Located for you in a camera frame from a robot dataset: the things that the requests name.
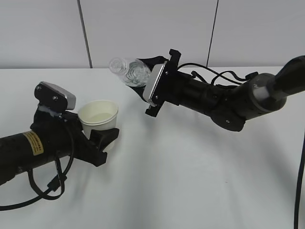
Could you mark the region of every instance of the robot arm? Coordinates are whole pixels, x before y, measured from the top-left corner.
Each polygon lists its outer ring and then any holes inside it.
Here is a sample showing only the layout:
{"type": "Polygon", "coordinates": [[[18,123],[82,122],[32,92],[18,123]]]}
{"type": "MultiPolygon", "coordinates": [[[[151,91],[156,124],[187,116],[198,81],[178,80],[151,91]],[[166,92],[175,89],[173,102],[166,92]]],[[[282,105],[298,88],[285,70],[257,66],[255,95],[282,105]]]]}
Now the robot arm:
{"type": "Polygon", "coordinates": [[[142,59],[152,73],[145,87],[133,88],[150,104],[146,113],[153,117],[169,102],[205,114],[222,128],[241,131],[246,120],[281,109],[287,96],[305,90],[305,56],[292,59],[275,76],[252,74],[239,86],[222,86],[178,71],[181,54],[170,50],[170,55],[170,60],[142,59]]]}

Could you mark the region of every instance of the cup rim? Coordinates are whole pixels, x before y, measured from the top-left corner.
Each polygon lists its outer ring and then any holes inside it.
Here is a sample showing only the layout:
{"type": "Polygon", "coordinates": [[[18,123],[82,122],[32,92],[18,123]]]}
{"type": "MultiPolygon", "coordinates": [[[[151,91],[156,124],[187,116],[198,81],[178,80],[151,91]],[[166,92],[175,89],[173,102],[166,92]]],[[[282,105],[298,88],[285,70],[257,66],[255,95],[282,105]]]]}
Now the cup rim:
{"type": "Polygon", "coordinates": [[[114,101],[112,101],[112,100],[101,99],[101,100],[93,100],[93,101],[90,101],[90,102],[88,102],[87,104],[85,104],[84,106],[82,106],[82,107],[77,111],[77,116],[78,116],[79,120],[80,120],[83,124],[94,126],[94,125],[102,125],[102,124],[111,122],[114,118],[116,118],[118,112],[119,112],[119,106],[118,106],[114,101]],[[94,103],[94,102],[111,102],[112,104],[115,105],[116,111],[115,111],[115,113],[114,113],[110,118],[107,118],[107,119],[105,119],[105,120],[102,121],[102,122],[86,122],[86,121],[82,120],[81,117],[79,116],[80,110],[83,109],[85,106],[87,106],[87,105],[89,105],[89,104],[91,104],[91,103],[94,103]]]}

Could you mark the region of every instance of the water in cup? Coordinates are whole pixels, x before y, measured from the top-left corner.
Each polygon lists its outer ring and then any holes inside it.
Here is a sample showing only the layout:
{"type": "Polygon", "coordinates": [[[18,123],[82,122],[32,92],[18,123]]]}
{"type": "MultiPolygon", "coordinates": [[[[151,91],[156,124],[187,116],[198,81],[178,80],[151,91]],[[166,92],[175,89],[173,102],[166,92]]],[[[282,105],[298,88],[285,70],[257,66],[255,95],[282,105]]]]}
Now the water in cup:
{"type": "Polygon", "coordinates": [[[96,122],[100,122],[101,120],[107,120],[112,116],[113,115],[110,113],[100,113],[88,118],[87,122],[96,123],[96,122]]]}

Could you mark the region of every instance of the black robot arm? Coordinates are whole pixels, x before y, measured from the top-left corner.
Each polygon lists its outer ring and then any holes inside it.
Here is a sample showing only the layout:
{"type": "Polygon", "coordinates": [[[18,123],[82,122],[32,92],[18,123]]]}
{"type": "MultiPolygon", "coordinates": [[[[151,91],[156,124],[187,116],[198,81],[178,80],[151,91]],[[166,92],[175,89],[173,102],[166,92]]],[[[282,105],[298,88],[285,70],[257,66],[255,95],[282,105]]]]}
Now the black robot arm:
{"type": "Polygon", "coordinates": [[[141,59],[149,63],[152,73],[145,87],[132,87],[150,104],[146,113],[153,117],[169,102],[205,114],[222,128],[241,131],[246,120],[281,109],[287,96],[305,90],[305,56],[292,59],[276,76],[255,73],[244,78],[243,84],[223,86],[178,71],[181,54],[170,50],[170,55],[170,60],[141,59]]]}
{"type": "Polygon", "coordinates": [[[76,97],[57,85],[41,82],[35,88],[39,100],[30,131],[0,138],[0,185],[13,179],[17,174],[27,172],[30,185],[38,196],[24,203],[0,206],[11,210],[32,204],[42,198],[53,200],[64,193],[64,182],[73,159],[79,159],[98,167],[106,163],[108,146],[119,135],[119,129],[92,130],[90,139],[82,133],[82,125],[73,110],[76,97]],[[61,169],[60,158],[70,156],[67,167],[61,169]],[[41,191],[33,179],[33,169],[55,161],[57,175],[41,191]],[[51,191],[61,188],[57,196],[51,191]]]}

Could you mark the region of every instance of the black cylinder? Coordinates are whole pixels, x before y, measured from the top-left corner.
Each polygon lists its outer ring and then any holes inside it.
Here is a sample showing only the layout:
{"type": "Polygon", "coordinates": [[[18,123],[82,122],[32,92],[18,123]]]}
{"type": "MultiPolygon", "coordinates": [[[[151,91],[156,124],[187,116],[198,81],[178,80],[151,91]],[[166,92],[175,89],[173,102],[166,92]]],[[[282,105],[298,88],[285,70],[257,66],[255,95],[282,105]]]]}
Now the black cylinder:
{"type": "Polygon", "coordinates": [[[71,152],[69,133],[62,125],[44,123],[32,131],[0,138],[0,167],[22,173],[71,152]]]}
{"type": "Polygon", "coordinates": [[[228,107],[245,120],[281,109],[286,98],[276,100],[269,96],[266,85],[272,74],[263,73],[231,90],[227,97],[228,107]]]}
{"type": "Polygon", "coordinates": [[[210,116],[222,89],[198,80],[190,80],[183,88],[180,105],[210,116]]]}

